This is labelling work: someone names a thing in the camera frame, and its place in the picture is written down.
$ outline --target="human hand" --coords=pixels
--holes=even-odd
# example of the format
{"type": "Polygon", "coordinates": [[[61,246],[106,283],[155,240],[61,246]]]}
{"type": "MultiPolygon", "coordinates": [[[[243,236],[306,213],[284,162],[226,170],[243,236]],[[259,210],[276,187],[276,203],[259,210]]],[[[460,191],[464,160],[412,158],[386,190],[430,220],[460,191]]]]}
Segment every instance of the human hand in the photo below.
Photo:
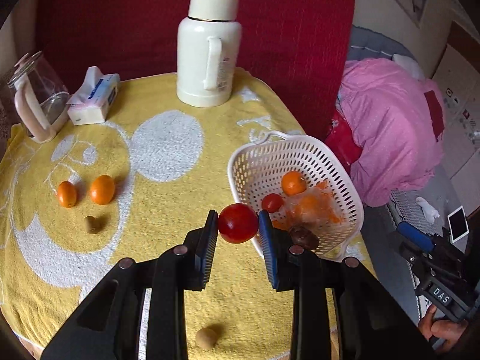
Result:
{"type": "Polygon", "coordinates": [[[455,323],[448,320],[440,320],[434,322],[434,314],[437,311],[435,305],[428,307],[426,315],[418,323],[418,329],[423,336],[429,340],[431,336],[445,339],[441,347],[437,349],[437,353],[445,353],[454,347],[460,336],[468,326],[467,321],[455,323]]]}

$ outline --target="gray headboard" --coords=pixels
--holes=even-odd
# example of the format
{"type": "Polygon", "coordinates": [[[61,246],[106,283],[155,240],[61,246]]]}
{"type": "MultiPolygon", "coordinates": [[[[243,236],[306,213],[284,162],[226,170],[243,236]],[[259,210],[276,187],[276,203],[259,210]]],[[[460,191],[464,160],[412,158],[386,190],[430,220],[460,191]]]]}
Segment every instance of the gray headboard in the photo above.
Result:
{"type": "Polygon", "coordinates": [[[393,54],[409,56],[415,59],[402,43],[379,32],[352,26],[349,51],[346,55],[347,61],[360,61],[365,58],[392,59],[393,54]]]}

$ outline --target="red tomato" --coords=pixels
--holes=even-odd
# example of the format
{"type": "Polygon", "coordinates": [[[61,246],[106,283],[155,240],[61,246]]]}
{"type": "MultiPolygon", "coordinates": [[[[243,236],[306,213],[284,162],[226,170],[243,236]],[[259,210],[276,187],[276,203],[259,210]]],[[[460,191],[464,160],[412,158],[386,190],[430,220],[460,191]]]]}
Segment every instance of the red tomato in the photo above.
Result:
{"type": "Polygon", "coordinates": [[[280,210],[281,206],[283,206],[283,198],[276,193],[271,193],[262,200],[262,210],[267,210],[271,214],[280,210]]]}
{"type": "Polygon", "coordinates": [[[254,210],[242,203],[225,207],[218,216],[218,232],[231,244],[248,241],[258,231],[258,217],[254,210]]]}

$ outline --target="white plastic basket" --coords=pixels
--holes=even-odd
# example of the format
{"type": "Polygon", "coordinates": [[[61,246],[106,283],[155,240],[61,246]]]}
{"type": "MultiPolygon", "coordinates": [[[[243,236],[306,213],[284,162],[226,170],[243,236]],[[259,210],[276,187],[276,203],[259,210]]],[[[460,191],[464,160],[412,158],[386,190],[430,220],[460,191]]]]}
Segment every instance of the white plastic basket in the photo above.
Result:
{"type": "MultiPolygon", "coordinates": [[[[234,152],[227,173],[230,189],[237,203],[245,203],[255,212],[262,209],[262,199],[269,193],[285,197],[281,188],[282,176],[291,171],[301,172],[308,187],[328,179],[346,222],[329,224],[325,236],[319,239],[315,253],[323,258],[341,261],[351,239],[363,224],[363,205],[343,166],[321,141],[308,135],[288,135],[270,131],[256,142],[248,143],[234,152]]],[[[272,220],[284,219],[285,214],[270,214],[272,220]]],[[[258,235],[251,239],[263,258],[258,235]]]]}

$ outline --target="small brown nut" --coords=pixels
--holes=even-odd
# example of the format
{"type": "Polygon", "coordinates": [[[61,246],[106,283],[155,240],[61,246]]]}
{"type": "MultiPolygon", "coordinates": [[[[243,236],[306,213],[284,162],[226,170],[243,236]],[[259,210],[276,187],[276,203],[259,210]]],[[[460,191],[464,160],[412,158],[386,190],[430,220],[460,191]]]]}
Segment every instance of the small brown nut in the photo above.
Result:
{"type": "Polygon", "coordinates": [[[86,216],[83,219],[83,222],[85,224],[85,229],[89,234],[95,234],[97,232],[98,224],[97,219],[94,216],[86,216]]]}
{"type": "Polygon", "coordinates": [[[303,226],[292,226],[289,229],[289,235],[295,245],[300,245],[306,250],[312,251],[318,247],[318,238],[303,226]]]}
{"type": "Polygon", "coordinates": [[[203,350],[213,349],[217,343],[218,335],[212,329],[204,327],[195,335],[197,345],[203,350]]]}

